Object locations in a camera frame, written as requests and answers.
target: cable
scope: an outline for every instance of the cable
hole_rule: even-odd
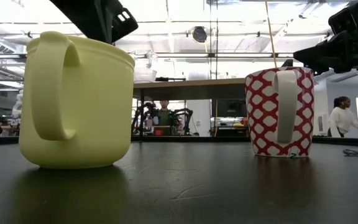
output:
[[[267,0],[265,0],[265,7],[266,7],[266,15],[267,15],[267,22],[268,22],[268,32],[270,34],[270,42],[272,43],[272,51],[273,51],[273,60],[274,60],[274,67],[277,68],[277,62],[276,62],[276,53],[274,51],[274,43],[273,43],[273,34],[272,34],[272,26],[270,24],[270,18],[269,18],[269,7],[267,5]]]
[[[215,79],[218,79],[218,39],[219,39],[219,16],[218,16],[218,3],[216,3],[216,68],[215,68]],[[215,101],[215,135],[218,133],[218,100]]]
[[[191,122],[193,123],[194,129],[196,130],[196,132],[198,132],[198,131],[197,131],[197,128],[196,128],[196,125],[194,124],[194,119],[193,119],[193,117],[191,117],[190,119],[191,119]]]
[[[212,3],[209,4],[209,49],[212,51]]]

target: wooden shelf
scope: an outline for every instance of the wooden shelf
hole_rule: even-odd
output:
[[[245,78],[155,82],[134,85],[134,98],[145,100],[231,100],[245,98]]]

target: monitor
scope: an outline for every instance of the monitor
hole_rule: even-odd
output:
[[[216,100],[212,100],[212,117],[216,114]],[[245,100],[218,100],[218,118],[246,117],[247,108]]]

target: cord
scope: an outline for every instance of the cord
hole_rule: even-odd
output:
[[[271,24],[270,24],[270,18],[269,18],[269,6],[267,5],[267,0],[265,0],[265,7],[266,7],[267,22],[268,22],[268,32],[269,32],[269,34],[270,34],[270,42],[272,43],[272,51],[273,51],[274,67],[276,67],[276,68],[277,68],[276,53],[275,53],[275,51],[274,51],[274,43],[273,43],[272,26],[271,26]]]
[[[216,3],[216,68],[215,68],[215,79],[218,79],[218,39],[219,39],[219,16],[218,16],[218,3]],[[218,100],[215,100],[215,135],[218,133]]]
[[[196,128],[196,125],[194,124],[194,119],[193,119],[193,117],[191,117],[190,119],[191,119],[191,122],[193,123],[194,129],[196,130],[196,132],[198,132],[198,131],[197,131],[197,128]]]

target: mug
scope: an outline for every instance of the mug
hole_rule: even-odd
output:
[[[23,156],[51,169],[110,166],[122,158],[131,143],[134,59],[58,32],[42,33],[27,52]]]
[[[308,157],[313,135],[314,73],[281,67],[246,77],[252,148],[258,156]]]

